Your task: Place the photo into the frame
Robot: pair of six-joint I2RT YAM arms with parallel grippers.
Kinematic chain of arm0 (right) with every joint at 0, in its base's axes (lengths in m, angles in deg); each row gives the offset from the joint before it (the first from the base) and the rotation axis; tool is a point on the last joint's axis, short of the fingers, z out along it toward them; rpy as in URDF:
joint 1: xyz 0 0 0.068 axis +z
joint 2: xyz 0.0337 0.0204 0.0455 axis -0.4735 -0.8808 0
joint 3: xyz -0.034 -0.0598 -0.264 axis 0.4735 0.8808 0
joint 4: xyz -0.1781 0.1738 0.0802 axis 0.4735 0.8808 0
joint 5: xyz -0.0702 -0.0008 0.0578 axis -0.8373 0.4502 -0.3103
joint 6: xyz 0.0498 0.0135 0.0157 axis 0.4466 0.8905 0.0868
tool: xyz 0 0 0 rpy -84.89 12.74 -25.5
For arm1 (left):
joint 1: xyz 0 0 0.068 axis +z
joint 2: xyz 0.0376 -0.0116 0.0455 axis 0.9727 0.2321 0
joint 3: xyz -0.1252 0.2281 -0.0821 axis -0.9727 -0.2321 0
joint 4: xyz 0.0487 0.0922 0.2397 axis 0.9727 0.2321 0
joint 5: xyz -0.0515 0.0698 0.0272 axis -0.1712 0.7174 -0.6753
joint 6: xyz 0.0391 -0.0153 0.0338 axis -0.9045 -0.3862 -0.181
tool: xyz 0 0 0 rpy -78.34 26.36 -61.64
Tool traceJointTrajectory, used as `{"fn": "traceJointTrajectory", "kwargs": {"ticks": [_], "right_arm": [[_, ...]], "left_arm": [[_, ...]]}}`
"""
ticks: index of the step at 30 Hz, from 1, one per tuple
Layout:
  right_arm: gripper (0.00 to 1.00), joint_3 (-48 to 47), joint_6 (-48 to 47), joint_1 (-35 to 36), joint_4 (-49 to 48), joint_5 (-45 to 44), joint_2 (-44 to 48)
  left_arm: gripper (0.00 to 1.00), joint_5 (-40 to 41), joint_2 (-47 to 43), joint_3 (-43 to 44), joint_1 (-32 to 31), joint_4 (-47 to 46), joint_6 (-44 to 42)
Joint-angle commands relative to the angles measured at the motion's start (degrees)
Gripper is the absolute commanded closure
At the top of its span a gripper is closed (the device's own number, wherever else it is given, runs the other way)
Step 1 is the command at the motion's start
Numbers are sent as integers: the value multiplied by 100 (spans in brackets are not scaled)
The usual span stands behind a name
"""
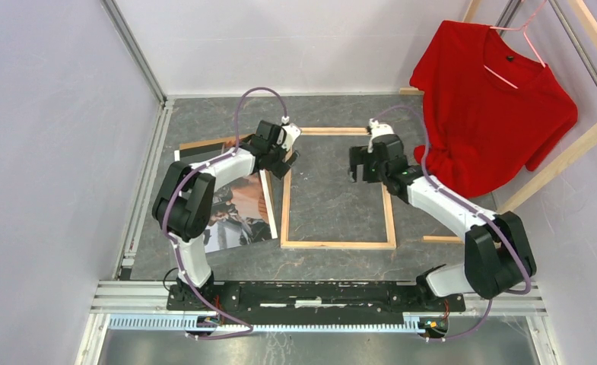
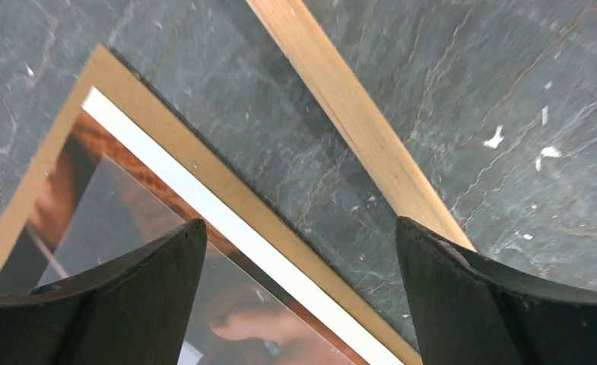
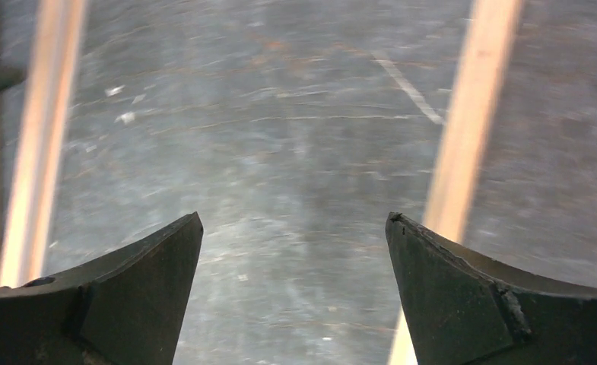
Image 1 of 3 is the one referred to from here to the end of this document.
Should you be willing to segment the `colour photo print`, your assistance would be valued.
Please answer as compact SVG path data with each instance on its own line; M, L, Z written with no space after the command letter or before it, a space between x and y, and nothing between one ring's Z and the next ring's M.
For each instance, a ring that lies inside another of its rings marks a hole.
M206 252L247 246L278 237L271 175L263 170L217 188L204 230Z

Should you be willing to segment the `white wooden picture frame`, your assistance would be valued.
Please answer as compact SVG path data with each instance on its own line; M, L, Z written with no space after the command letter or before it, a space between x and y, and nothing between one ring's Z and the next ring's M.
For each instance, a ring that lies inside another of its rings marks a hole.
M303 127L301 136L367 136L364 127ZM291 206L291 172L283 182L280 246L283 249L391 249L397 247L392 199L382 186L383 215L386 227L385 242L338 242L338 241L292 241L289 240Z

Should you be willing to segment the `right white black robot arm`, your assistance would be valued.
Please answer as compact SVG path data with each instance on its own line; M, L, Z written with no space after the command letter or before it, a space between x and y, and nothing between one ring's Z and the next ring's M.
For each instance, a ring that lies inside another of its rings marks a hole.
M389 194L418 208L451 230L464 244L461 264L442 265L418 277L415 301L434 310L451 294L527 294L537 267L523 223L511 211L496 214L444 186L425 167L411 165L396 135L349 150L349 174L382 183Z

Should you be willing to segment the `brown cardboard backing board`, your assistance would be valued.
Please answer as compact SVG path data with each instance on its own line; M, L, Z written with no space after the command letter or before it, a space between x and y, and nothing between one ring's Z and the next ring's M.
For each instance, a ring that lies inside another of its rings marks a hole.
M174 153L175 158L178 160L182 157L188 157L197 154L205 154L208 152L215 152L222 149L222 147L224 147L225 144L229 144L232 141L235 141L235 137L233 136L205 141L183 143L179 146L178 152ZM272 197L271 174L267 170L261 170L259 172L259 178L265 196L265 211L268 213L268 218L270 220L274 220L274 201Z

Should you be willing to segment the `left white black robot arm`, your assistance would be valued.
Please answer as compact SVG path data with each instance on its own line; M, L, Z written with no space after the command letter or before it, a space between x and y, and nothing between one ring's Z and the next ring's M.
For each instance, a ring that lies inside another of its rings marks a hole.
M301 129L261 121L256 132L236 140L233 147L209 160L185 164L173 162L164 177L152 208L152 216L170 240L176 256L178 277L185 298L195 309L214 302L214 288L206 284L212 276L203 246L216 190L262 170L283 179L298 157L294 142Z

